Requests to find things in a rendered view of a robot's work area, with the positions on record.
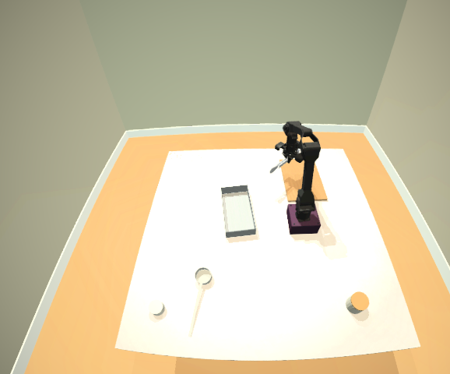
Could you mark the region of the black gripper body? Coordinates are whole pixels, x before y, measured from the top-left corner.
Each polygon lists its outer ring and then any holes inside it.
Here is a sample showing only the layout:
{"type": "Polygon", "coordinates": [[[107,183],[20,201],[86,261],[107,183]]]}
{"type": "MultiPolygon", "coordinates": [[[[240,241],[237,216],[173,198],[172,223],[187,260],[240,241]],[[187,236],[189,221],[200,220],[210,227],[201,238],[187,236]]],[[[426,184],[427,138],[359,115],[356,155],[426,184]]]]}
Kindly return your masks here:
{"type": "Polygon", "coordinates": [[[301,163],[304,160],[304,158],[301,156],[301,153],[296,152],[296,146],[297,143],[294,145],[290,145],[287,142],[286,143],[278,142],[275,145],[275,149],[276,150],[279,150],[280,148],[283,149],[284,154],[290,153],[291,154],[290,156],[294,158],[296,162],[301,163]]]}

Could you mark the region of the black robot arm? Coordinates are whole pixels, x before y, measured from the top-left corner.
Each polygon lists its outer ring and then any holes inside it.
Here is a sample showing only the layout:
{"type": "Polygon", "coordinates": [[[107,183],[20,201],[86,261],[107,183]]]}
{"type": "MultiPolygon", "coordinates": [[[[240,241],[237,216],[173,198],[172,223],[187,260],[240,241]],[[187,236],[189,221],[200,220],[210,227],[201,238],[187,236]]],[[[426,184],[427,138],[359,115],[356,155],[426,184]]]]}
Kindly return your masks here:
{"type": "Polygon", "coordinates": [[[312,129],[301,125],[301,122],[287,122],[283,125],[283,131],[287,136],[287,143],[294,145],[297,143],[296,151],[300,149],[301,156],[304,158],[304,174],[302,188],[297,190],[295,216],[299,222],[309,221],[311,212],[315,212],[315,198],[312,193],[312,179],[314,174],[315,162],[319,158],[321,146],[318,138],[312,129]],[[297,134],[301,136],[300,141],[297,134]],[[309,137],[313,142],[302,142],[303,137],[309,137]]]}

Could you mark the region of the light brown wooden board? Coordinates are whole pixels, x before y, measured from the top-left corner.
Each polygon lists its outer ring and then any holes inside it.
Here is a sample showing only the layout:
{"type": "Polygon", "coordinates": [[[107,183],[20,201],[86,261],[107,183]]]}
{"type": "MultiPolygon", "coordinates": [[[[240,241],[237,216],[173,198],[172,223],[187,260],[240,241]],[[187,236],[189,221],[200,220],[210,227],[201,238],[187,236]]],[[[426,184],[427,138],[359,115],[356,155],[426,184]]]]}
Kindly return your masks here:
{"type": "MultiPolygon", "coordinates": [[[[296,202],[297,190],[302,188],[304,161],[298,163],[293,159],[289,164],[284,164],[281,169],[286,188],[287,202],[296,202]]],[[[328,197],[325,194],[324,185],[318,173],[316,163],[312,179],[312,193],[314,195],[315,201],[328,200],[328,197]]]]}

